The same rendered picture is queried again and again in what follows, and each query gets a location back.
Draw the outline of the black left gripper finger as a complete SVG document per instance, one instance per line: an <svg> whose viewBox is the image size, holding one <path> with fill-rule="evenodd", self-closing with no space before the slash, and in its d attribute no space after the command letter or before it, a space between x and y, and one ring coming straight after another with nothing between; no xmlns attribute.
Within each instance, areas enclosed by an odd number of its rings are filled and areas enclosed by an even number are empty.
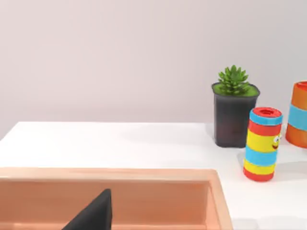
<svg viewBox="0 0 307 230"><path fill-rule="evenodd" d="M62 230L111 230L111 190L105 189Z"/></svg>

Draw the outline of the shallow salmon-coloured box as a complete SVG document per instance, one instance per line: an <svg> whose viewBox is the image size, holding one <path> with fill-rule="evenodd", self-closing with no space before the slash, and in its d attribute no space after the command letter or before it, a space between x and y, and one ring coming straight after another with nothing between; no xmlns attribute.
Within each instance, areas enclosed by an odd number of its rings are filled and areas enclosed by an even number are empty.
<svg viewBox="0 0 307 230"><path fill-rule="evenodd" d="M61 230L105 189L111 230L234 230L213 169L0 168L0 230Z"/></svg>

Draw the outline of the green plant in black pot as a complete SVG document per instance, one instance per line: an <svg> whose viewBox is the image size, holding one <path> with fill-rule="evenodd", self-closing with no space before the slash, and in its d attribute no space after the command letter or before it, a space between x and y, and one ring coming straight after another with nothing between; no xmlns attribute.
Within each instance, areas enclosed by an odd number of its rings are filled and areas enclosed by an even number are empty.
<svg viewBox="0 0 307 230"><path fill-rule="evenodd" d="M218 73L214 94L214 140L223 148L244 148L249 112L256 107L260 90L248 82L248 74L232 65Z"/></svg>

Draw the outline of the red yellow blue striped can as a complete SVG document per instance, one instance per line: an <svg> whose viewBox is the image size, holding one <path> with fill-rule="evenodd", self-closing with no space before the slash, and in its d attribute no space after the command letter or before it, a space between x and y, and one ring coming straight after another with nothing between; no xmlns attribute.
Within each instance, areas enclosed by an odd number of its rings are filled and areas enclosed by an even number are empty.
<svg viewBox="0 0 307 230"><path fill-rule="evenodd" d="M244 175L257 182L273 178L281 141L283 114L272 107L255 107L249 113Z"/></svg>

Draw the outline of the orange and blue striped cup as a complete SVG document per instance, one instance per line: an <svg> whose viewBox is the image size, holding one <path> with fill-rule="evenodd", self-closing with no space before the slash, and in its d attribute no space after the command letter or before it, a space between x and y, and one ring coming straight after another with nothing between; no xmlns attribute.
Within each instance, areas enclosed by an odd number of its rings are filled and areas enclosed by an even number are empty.
<svg viewBox="0 0 307 230"><path fill-rule="evenodd" d="M307 149L307 81L293 86L285 137L289 143Z"/></svg>

